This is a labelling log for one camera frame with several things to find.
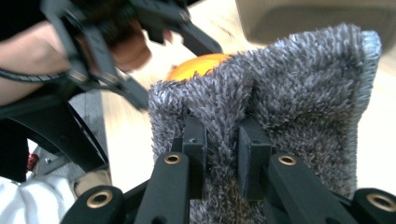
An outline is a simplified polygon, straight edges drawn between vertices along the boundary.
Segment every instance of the orange bowl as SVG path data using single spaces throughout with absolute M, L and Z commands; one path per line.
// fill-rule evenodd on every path
M 214 53 L 190 59 L 170 71 L 166 80 L 181 81 L 192 78 L 195 73 L 200 77 L 210 74 L 213 68 L 228 57 L 228 54 Z

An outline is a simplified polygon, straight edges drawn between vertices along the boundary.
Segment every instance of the gray bin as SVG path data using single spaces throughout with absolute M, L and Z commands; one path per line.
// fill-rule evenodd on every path
M 303 31 L 353 23 L 379 33 L 383 49 L 396 41 L 396 0 L 235 0 L 248 41 L 270 44 Z

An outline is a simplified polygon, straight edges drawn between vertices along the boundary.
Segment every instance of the white table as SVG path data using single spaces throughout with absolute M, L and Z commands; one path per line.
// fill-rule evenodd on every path
M 205 0 L 190 7 L 195 25 L 215 38 L 225 53 L 263 47 L 246 41 L 234 0 Z M 194 55 L 180 36 L 173 44 L 148 43 L 151 60 L 134 76 L 142 85 L 165 79 L 173 65 Z M 147 112 L 140 113 L 123 98 L 103 93 L 106 138 L 114 186 L 127 191 L 152 172 L 151 129 Z M 383 56 L 371 102 L 359 127 L 358 187 L 376 187 L 396 194 L 396 48 Z

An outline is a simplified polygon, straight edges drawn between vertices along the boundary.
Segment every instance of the fuzzy gray cloth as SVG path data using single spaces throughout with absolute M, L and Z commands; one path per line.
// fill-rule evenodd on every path
M 265 223 L 262 203 L 238 194 L 235 140 L 252 115 L 273 147 L 302 158 L 329 189 L 356 190 L 357 130 L 380 56 L 375 32 L 341 24 L 235 54 L 210 76 L 159 82 L 149 94 L 154 154 L 183 136 L 190 111 L 208 130 L 205 200 L 191 223 Z

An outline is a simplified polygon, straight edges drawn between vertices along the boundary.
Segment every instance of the table surface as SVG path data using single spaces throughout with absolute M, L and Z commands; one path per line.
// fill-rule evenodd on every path
M 210 34 L 224 53 L 262 48 L 246 41 L 234 0 L 205 0 L 190 6 L 192 22 Z M 195 56 L 174 35 L 173 44 L 148 41 L 152 58 L 131 76 L 149 88 L 165 79 L 174 65 Z M 147 112 L 139 112 L 118 95 L 102 93 L 106 141 L 113 185 L 127 191 L 149 179 L 152 168 L 152 133 Z M 383 55 L 370 104 L 358 133 L 358 187 L 379 188 L 396 195 L 396 47 Z

